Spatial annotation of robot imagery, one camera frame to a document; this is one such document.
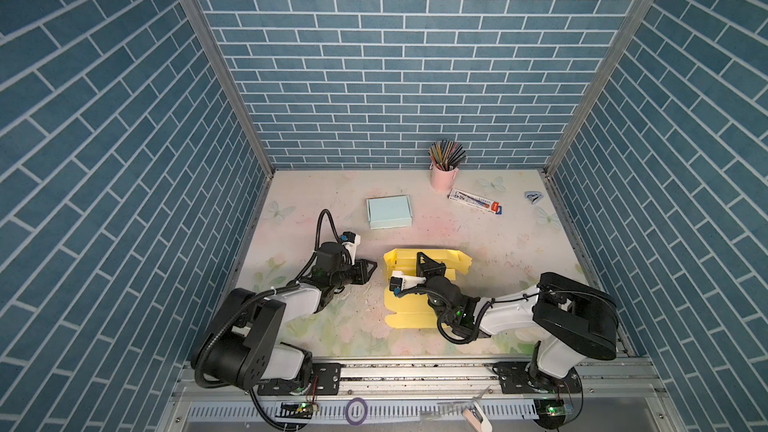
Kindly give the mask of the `green circuit board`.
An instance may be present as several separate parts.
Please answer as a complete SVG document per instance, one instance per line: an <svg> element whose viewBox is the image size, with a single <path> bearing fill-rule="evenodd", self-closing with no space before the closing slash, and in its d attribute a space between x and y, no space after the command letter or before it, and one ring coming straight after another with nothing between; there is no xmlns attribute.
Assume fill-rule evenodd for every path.
<svg viewBox="0 0 768 432"><path fill-rule="evenodd" d="M319 406L312 402L281 402L276 410L278 420L311 420Z"/></svg>
<svg viewBox="0 0 768 432"><path fill-rule="evenodd" d="M573 413L573 406L563 400L535 400L533 421L547 431L558 431Z"/></svg>

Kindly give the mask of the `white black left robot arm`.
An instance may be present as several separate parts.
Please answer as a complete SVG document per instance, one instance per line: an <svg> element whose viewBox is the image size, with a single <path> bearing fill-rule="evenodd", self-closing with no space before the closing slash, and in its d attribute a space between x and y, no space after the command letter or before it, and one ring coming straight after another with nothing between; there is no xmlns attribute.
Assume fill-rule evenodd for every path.
<svg viewBox="0 0 768 432"><path fill-rule="evenodd" d="M356 256L360 238L345 232L318 246L299 276L287 285L252 292L233 289L193 353L194 380L202 388L233 386L250 391L275 383L289 393L313 381L312 353L281 343L286 323L322 311L349 285L365 285L377 263Z"/></svg>

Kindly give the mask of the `white blue pencil box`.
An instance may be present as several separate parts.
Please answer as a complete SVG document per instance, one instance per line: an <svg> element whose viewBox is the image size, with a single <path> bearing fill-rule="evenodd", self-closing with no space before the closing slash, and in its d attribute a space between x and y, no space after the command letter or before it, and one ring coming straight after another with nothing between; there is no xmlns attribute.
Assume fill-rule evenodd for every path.
<svg viewBox="0 0 768 432"><path fill-rule="evenodd" d="M459 189L452 189L448 199L493 215L502 214L502 206L499 202Z"/></svg>

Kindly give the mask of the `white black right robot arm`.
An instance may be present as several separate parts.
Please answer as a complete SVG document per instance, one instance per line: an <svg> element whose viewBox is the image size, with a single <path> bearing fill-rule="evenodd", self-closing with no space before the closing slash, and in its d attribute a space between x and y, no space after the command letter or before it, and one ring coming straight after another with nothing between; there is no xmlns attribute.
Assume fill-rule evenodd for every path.
<svg viewBox="0 0 768 432"><path fill-rule="evenodd" d="M527 366L535 387L565 379L583 359L617 356L619 318L612 297L555 272L538 283L500 297L464 294L442 271L444 265L417 254L416 275L390 279L395 297L424 295L436 315L436 329L448 342L467 345L505 331L538 327L547 336L534 347Z"/></svg>

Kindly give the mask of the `pink metal pencil bucket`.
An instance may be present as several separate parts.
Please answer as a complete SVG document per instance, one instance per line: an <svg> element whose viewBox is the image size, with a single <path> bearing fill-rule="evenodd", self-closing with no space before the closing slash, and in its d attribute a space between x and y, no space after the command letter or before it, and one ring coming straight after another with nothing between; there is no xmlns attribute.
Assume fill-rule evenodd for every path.
<svg viewBox="0 0 768 432"><path fill-rule="evenodd" d="M458 172L458 168L442 170L437 165L432 165L430 167L431 187L435 191L449 193L454 187Z"/></svg>

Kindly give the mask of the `left green circuit board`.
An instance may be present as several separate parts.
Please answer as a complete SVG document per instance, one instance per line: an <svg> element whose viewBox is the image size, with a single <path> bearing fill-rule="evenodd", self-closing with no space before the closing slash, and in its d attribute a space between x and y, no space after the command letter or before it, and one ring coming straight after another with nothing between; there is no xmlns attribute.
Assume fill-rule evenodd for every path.
<svg viewBox="0 0 768 432"><path fill-rule="evenodd" d="M311 420L319 406L312 402L281 402L276 410L278 420Z"/></svg>

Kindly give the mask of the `aluminium front rail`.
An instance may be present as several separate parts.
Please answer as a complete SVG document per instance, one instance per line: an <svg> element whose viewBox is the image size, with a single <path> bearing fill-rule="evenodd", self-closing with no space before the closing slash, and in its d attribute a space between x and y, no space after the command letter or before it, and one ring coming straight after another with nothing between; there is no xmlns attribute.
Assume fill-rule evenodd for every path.
<svg viewBox="0 0 768 432"><path fill-rule="evenodd" d="M336 396L268 396L260 403L280 429L303 431L474 431L460 413L443 414L439 402L471 399L490 387L480 405L493 431L543 431L535 400L563 400L573 413L558 431L681 431L683 421L652 362L621 356L576 367L583 391L568 395L501 392L489 366L520 357L389 357L321 359L342 364ZM311 420L276 418L281 402L319 406Z"/></svg>

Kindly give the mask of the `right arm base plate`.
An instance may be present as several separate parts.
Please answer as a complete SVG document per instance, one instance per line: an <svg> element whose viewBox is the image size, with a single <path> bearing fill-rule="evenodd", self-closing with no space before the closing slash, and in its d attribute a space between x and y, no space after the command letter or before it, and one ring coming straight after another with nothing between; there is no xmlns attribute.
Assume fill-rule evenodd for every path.
<svg viewBox="0 0 768 432"><path fill-rule="evenodd" d="M581 378L574 368L562 379L550 377L542 372L532 375L529 371L530 364L526 362L496 362L489 368L497 377L501 392L507 395L568 395L583 391Z"/></svg>

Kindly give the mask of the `light blue paper box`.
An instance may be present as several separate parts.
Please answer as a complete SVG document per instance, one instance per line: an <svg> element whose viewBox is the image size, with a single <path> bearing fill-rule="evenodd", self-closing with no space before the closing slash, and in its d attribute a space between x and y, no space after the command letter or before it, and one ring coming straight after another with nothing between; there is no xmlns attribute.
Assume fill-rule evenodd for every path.
<svg viewBox="0 0 768 432"><path fill-rule="evenodd" d="M369 198L366 207L371 230L404 228L413 223L411 201L407 195Z"/></svg>

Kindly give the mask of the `bundle of coloured pencils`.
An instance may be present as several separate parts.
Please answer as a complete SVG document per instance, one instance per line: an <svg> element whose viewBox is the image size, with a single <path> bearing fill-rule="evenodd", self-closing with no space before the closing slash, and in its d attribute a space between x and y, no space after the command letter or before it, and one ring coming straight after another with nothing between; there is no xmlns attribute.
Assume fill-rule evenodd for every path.
<svg viewBox="0 0 768 432"><path fill-rule="evenodd" d="M462 144L451 140L433 142L428 148L431 168L443 172L457 169L466 159Z"/></svg>

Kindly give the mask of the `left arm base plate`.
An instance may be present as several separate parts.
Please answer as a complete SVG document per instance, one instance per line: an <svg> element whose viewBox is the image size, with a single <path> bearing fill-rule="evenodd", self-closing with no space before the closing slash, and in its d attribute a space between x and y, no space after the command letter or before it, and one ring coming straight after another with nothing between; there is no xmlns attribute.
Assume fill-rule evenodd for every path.
<svg viewBox="0 0 768 432"><path fill-rule="evenodd" d="M258 385L259 396L336 396L339 393L342 364L313 363L303 367L296 379L270 379Z"/></svg>

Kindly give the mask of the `white pink clip tool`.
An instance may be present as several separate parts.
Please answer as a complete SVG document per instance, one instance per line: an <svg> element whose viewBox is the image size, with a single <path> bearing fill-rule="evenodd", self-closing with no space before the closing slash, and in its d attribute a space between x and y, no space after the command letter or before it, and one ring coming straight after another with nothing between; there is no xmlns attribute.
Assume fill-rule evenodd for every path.
<svg viewBox="0 0 768 432"><path fill-rule="evenodd" d="M471 399L443 401L438 403L438 407L443 414L460 413L474 431L492 432L493 425L480 405L480 400L491 392L488 387Z"/></svg>

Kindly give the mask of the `right green circuit board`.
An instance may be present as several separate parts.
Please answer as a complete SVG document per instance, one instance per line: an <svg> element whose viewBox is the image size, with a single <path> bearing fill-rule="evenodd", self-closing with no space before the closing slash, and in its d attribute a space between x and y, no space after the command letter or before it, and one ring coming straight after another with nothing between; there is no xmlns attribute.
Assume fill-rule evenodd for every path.
<svg viewBox="0 0 768 432"><path fill-rule="evenodd" d="M563 400L535 400L533 421L547 431L558 431L573 413L573 406Z"/></svg>

